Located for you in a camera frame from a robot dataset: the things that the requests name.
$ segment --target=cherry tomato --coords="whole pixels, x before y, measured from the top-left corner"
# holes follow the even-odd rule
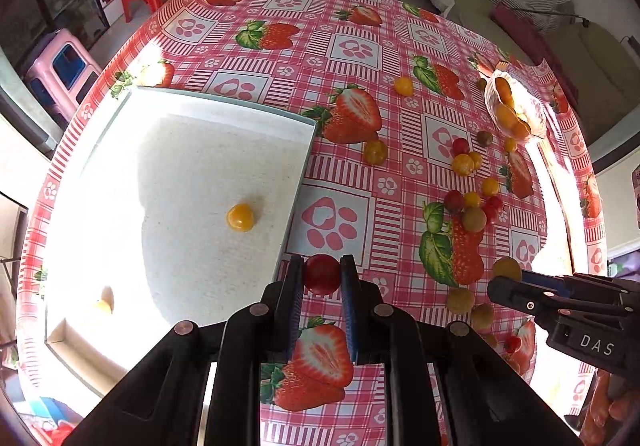
[[[460,155],[461,153],[468,153],[469,142],[463,137],[457,137],[453,140],[453,143],[451,143],[451,149],[454,156]]]
[[[254,212],[249,204],[236,204],[226,214],[226,223],[236,231],[249,231],[255,223]]]
[[[456,175],[466,177],[474,170],[474,162],[466,153],[461,153],[453,158],[451,169]]]
[[[451,190],[444,195],[443,204],[449,213],[460,213],[465,207],[465,196],[458,190]]]
[[[487,206],[486,204],[482,206],[482,211],[484,211],[484,214],[486,215],[486,223],[489,226],[493,226],[495,221],[498,219],[498,212],[494,207]]]
[[[366,142],[362,149],[364,162],[372,166],[385,162],[387,153],[386,144],[380,140]]]
[[[305,262],[303,279],[313,294],[331,294],[340,287],[340,263],[328,254],[310,256]]]
[[[504,203],[502,202],[502,199],[498,197],[498,195],[489,197],[484,204],[486,206],[491,206],[498,213],[501,213],[504,209]]]

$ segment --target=round table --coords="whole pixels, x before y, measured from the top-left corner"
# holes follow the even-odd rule
[[[505,209],[495,225],[484,230],[478,245],[485,270],[497,258],[513,256],[526,269],[545,274],[605,272],[604,224],[596,209],[599,197],[589,155],[571,109],[559,104],[557,97],[554,100],[557,81],[548,65],[532,68],[512,58],[502,64],[542,102],[547,124],[544,141],[520,147],[532,175],[532,194],[518,198],[512,193],[514,169],[502,149],[504,137],[486,111],[476,86],[479,75],[470,63],[508,58],[491,42],[396,0],[233,1],[226,6],[209,0],[164,4],[107,65],[66,130],[31,213],[18,283],[20,362],[36,391],[42,385],[45,355],[46,296],[41,296],[41,284],[47,270],[47,231],[56,196],[64,187],[65,169],[82,133],[95,129],[94,119],[117,110],[123,90],[139,82],[150,64],[164,66],[171,88],[222,94],[292,112],[333,108],[330,96],[350,84],[366,90],[375,101],[382,120],[377,133],[388,145],[388,159],[380,166],[368,166],[361,142],[332,142],[335,130],[331,135],[325,129],[324,137],[313,143],[281,275],[293,253],[352,254],[361,277],[379,286],[385,302],[417,320],[446,325],[458,318],[445,306],[450,288],[426,273],[418,254],[427,230],[423,203],[442,201],[454,188],[479,191],[482,179],[489,176],[501,178]],[[268,37],[274,24],[279,27],[272,34],[277,34]],[[416,70],[427,66],[435,83],[420,78]],[[412,76],[411,97],[395,92],[398,76]],[[494,134],[490,147],[476,144],[479,130]],[[459,177],[450,170],[455,137],[464,137],[482,155],[482,167],[471,176]],[[585,199],[591,208],[583,213],[580,205]],[[95,202],[99,201],[96,192]],[[469,286],[477,304],[488,301],[487,282],[488,273]],[[339,291],[327,297],[305,292],[301,325],[320,315],[344,326],[341,312]],[[525,320],[523,314],[497,307],[492,333],[502,343]],[[131,332],[129,341],[136,328]],[[523,373],[526,381],[533,370],[534,361]],[[576,372],[587,374],[584,368]],[[379,441],[385,426],[383,390],[382,367],[364,366],[355,369],[340,403],[299,413],[263,405],[261,419],[268,426],[261,428],[262,439],[301,444],[315,437],[318,444],[353,446]],[[567,413],[579,411],[581,397],[572,400]],[[437,398],[436,406],[441,412]]]

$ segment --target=red cherry tomato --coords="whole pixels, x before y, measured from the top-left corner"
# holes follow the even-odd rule
[[[461,153],[469,153],[469,142],[463,137],[457,137],[451,143],[451,149],[453,151],[453,155],[457,156]]]
[[[485,205],[491,206],[497,213],[501,213],[501,211],[504,209],[504,203],[502,202],[502,199],[498,197],[498,195],[489,197],[486,200]]]
[[[482,206],[482,211],[484,211],[484,214],[486,215],[487,225],[493,226],[495,224],[495,221],[498,219],[498,212],[494,207],[488,206],[487,204]]]
[[[460,213],[465,207],[465,196],[458,190],[451,190],[444,195],[443,204],[449,213]]]
[[[340,263],[328,254],[315,254],[305,262],[303,279],[313,294],[331,294],[340,287]]]

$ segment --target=yellow cherry tomato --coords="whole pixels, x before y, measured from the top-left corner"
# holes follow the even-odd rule
[[[511,152],[515,152],[518,149],[518,143],[516,142],[515,139],[513,139],[513,137],[507,137],[507,139],[504,140],[504,151],[511,153]]]
[[[493,177],[488,177],[482,181],[481,190],[485,197],[492,197],[500,191],[500,183]]]
[[[233,230],[247,232],[254,226],[254,212],[249,204],[236,204],[226,214],[226,223]]]
[[[469,152],[467,155],[474,162],[474,170],[479,170],[482,166],[482,154],[479,152]]]
[[[480,195],[475,191],[465,193],[465,208],[479,208],[481,203]]]
[[[474,170],[474,162],[466,153],[461,153],[453,158],[451,169],[455,174],[466,177]]]
[[[362,149],[362,156],[367,164],[372,166],[382,164],[386,161],[386,144],[380,140],[366,142]]]
[[[406,76],[396,78],[394,88],[398,94],[406,98],[414,95],[414,82]]]

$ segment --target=red cushion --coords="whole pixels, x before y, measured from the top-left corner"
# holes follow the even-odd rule
[[[498,4],[491,13],[491,19],[497,23],[504,32],[525,52],[534,65],[540,65],[542,60],[551,67],[551,70],[558,78],[558,83],[564,91],[569,104],[576,108],[578,104],[578,89],[571,80],[564,74],[562,64],[546,43],[542,35],[535,30],[533,24],[528,20],[516,16],[516,14],[504,4]]]

